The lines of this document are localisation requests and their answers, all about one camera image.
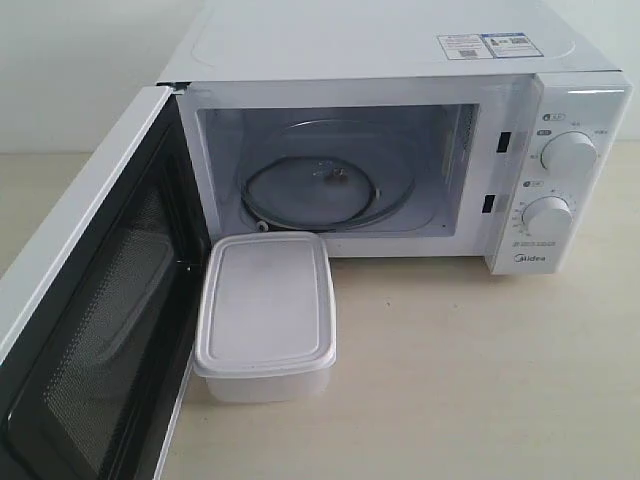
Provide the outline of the blue white label sticker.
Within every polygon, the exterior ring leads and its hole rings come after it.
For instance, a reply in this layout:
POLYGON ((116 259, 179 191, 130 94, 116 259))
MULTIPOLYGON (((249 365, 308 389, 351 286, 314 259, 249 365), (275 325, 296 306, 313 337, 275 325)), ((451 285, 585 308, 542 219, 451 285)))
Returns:
POLYGON ((449 60, 538 58, 544 54, 521 32, 447 34, 437 40, 449 60))

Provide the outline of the white Midea microwave oven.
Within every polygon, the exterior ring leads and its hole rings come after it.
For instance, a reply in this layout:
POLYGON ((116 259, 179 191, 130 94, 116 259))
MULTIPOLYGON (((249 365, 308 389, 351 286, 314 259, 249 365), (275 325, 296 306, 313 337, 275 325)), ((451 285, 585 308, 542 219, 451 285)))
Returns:
POLYGON ((162 72, 179 109, 212 240, 320 235, 331 257, 483 258, 494 274, 563 264, 632 91, 593 43, 540 1, 211 1, 162 72), (437 36, 521 32, 538 58, 449 60, 437 36), (405 139, 413 193, 375 224, 338 232, 273 228, 242 202, 246 153, 299 122, 381 125, 405 139), (585 175, 542 166, 555 137, 586 134, 585 175), (530 235, 522 212, 547 196, 568 234, 530 235))

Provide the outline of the white microwave door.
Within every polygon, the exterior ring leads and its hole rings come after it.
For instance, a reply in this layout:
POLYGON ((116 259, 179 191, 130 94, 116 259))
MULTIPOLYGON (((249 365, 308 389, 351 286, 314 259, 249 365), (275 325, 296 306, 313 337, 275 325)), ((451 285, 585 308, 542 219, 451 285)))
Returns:
POLYGON ((173 85, 142 89, 1 280, 1 475, 156 479, 211 249, 173 85))

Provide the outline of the white control knob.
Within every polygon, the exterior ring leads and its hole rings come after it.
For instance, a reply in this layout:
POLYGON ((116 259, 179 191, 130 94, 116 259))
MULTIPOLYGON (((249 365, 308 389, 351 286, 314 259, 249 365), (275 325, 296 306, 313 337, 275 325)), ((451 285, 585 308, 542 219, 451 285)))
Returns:
POLYGON ((573 214, 568 203, 556 196, 539 198, 525 207, 522 222, 527 232, 545 239, 561 238, 569 233, 573 214))
POLYGON ((598 157, 591 139, 584 133, 571 131, 550 140, 541 152, 540 162, 554 176, 587 174, 598 157))

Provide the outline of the upper white control knob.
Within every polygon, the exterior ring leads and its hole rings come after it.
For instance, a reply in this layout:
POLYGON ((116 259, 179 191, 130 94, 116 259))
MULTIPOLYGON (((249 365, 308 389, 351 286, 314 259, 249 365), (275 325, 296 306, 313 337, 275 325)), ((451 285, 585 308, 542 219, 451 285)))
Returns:
POLYGON ((587 174, 598 157, 591 139, 584 133, 571 131, 550 140, 541 152, 540 162, 554 176, 587 174))

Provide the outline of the white plastic lidded container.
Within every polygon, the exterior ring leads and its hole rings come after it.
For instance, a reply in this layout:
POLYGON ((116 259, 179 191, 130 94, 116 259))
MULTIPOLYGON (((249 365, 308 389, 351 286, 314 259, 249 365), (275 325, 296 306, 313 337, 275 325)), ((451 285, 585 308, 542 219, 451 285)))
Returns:
POLYGON ((194 345, 194 371, 214 399, 251 404, 320 394, 336 358, 336 301, 320 236, 253 233, 214 245, 194 345))

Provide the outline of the glass turntable plate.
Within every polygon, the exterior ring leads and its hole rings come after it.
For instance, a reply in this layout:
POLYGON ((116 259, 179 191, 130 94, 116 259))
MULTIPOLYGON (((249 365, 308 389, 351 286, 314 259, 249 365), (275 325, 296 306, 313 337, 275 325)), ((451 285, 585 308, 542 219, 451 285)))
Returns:
POLYGON ((238 170, 244 207, 282 230, 338 232, 375 224, 407 202, 411 148, 389 129, 319 119, 282 128, 246 153, 238 170))

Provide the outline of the lower white control knob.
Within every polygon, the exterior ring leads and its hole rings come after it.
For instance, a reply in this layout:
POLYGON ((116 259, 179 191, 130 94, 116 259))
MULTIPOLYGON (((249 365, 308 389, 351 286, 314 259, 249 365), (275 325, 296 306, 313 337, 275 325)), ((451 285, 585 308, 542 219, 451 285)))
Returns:
POLYGON ((573 214, 568 203, 556 196, 539 198, 525 207, 522 222, 527 232, 545 239, 561 238, 569 233, 573 214))

